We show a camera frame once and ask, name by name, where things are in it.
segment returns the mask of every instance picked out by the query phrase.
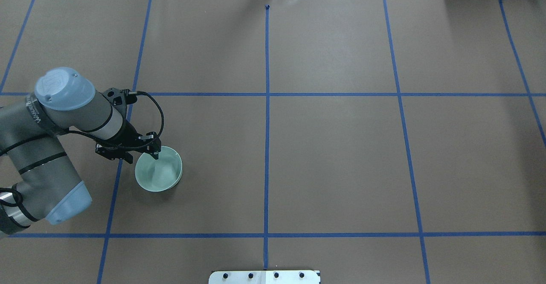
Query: gray robot arm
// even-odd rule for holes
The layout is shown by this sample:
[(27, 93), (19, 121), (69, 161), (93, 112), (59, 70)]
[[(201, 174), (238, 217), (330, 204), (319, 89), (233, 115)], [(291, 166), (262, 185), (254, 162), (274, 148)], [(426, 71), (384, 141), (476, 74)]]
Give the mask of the gray robot arm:
[[(91, 197), (57, 136), (78, 133), (97, 142), (95, 152), (132, 163), (129, 151), (157, 159), (159, 134), (139, 134), (125, 115), (145, 92), (108, 89), (99, 93), (71, 68), (39, 78), (25, 101), (0, 108), (0, 154), (8, 154), (22, 181), (0, 188), (0, 238), (46, 218), (58, 224), (87, 209)], [(80, 131), (69, 130), (76, 127)]]

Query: light green bowl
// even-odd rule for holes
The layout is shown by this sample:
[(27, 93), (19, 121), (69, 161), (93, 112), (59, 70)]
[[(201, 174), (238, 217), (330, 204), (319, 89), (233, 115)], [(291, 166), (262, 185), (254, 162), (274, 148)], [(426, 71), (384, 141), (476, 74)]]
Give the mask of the light green bowl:
[(142, 154), (136, 162), (135, 177), (140, 187), (159, 192), (171, 189), (182, 177), (182, 159), (168, 146), (161, 146), (158, 160)]

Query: light blue joint cap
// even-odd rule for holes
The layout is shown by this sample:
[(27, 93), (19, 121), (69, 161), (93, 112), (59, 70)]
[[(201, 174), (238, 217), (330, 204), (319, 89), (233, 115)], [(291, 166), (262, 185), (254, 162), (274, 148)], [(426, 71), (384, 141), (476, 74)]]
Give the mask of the light blue joint cap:
[(95, 96), (95, 87), (78, 71), (60, 67), (38, 79), (35, 94), (43, 106), (68, 111), (87, 105)]
[(84, 181), (80, 181), (45, 218), (53, 225), (62, 223), (86, 210), (91, 202), (91, 196)]

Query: white mounting plate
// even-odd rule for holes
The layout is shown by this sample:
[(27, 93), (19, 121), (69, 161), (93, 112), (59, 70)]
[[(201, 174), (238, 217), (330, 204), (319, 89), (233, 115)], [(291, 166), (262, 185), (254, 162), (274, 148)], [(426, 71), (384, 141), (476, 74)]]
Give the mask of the white mounting plate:
[(213, 272), (209, 284), (320, 284), (320, 271), (267, 270), (248, 272)]

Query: white bracket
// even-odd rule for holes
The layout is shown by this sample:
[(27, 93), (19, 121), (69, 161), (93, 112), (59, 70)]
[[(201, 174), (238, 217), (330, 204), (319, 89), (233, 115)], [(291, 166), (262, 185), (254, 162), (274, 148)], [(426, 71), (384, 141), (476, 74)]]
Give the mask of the white bracket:
[(320, 284), (316, 270), (213, 272), (209, 284)]

